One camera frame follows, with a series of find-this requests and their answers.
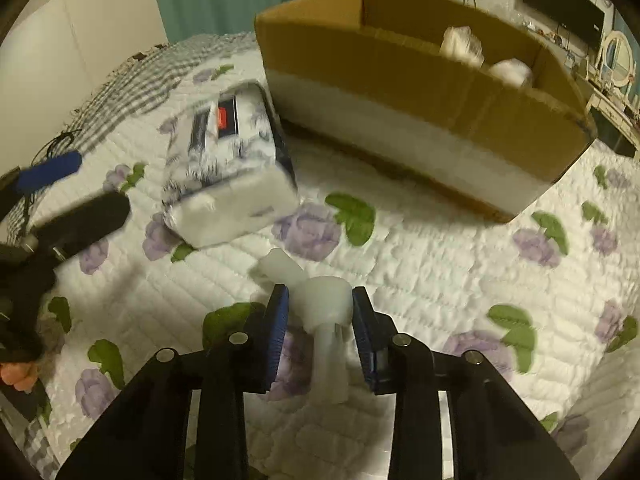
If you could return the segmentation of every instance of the screw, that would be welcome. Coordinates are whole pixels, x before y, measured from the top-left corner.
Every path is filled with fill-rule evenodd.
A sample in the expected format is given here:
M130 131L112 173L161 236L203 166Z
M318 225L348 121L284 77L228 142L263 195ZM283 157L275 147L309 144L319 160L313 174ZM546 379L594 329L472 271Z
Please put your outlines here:
M391 338L391 341L396 346L409 346L411 344L412 339L411 339L411 336L408 334L399 333L393 336Z
M0 321L9 321L9 316L11 316L12 311L14 310L14 302L11 301L10 298L3 296L0 298Z
M175 357L175 351L171 348L163 348L156 354L156 359L161 363L168 363Z
M473 365L479 365L482 361L484 361L484 357L477 350L469 350L465 352L466 362L471 363Z
M229 342L232 345L243 345L249 341L249 336L244 332L235 332L229 336Z
M20 246L28 253L33 254L38 248L38 239L32 234L28 234L24 237Z
M59 262L65 262L66 261L66 254L64 253L64 251L62 249L59 249L57 247L53 247L51 250L56 255L56 258L58 259Z

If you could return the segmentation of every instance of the bed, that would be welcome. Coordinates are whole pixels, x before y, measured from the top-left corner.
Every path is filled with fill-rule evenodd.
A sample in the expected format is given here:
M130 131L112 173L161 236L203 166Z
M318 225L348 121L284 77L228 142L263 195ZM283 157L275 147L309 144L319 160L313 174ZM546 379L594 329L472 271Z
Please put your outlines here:
M423 184L287 137L298 211L228 244L191 251L158 217L172 120L243 79L266 83L252 35L198 36L117 75L79 113L81 171L39 196L31 221L124 183L132 183L132 215L123 230L67 262L44 303L42 379L50 409L20 443L41 475L55 476L159 348L197 351L210 313L265 302L273 284L255 265L282 247L311 276L365 286L377 310L431 349L484 352L581 478L598 478L640 416L636 164L597 141L539 200L500 225ZM336 222L338 211L356 215L359 229ZM17 211L14 239L19 223ZM518 330L510 319L519 320ZM270 393L245 395L251 466L277 479L386 478L393 399L368 392L352 344L348 401L309 405L308 350L308 338L292 327ZM443 478L450 478L444 398L442 408Z

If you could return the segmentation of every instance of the red label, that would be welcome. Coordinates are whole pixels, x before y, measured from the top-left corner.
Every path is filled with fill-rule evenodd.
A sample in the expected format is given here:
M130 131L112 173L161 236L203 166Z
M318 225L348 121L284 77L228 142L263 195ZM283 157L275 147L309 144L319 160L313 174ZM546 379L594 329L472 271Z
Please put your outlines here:
M226 109L218 108L218 128L223 130L226 128Z

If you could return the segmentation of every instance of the open cardboard box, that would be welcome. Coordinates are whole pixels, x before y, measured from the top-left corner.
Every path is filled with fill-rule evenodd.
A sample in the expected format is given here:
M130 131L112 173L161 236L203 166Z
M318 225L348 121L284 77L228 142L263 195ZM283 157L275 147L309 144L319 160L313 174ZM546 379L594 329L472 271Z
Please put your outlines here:
M468 25L484 66L440 55ZM583 97L551 51L451 0L293 0L255 19L284 120L426 177L464 205L509 221L595 137ZM517 58L530 88L488 73Z

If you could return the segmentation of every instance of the television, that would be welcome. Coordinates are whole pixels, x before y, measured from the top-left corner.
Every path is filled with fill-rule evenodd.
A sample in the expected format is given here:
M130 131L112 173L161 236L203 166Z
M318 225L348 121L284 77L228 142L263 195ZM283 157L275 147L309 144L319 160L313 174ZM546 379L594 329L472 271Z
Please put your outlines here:
M604 12L591 0L523 0L525 4L559 23L593 50L600 48Z

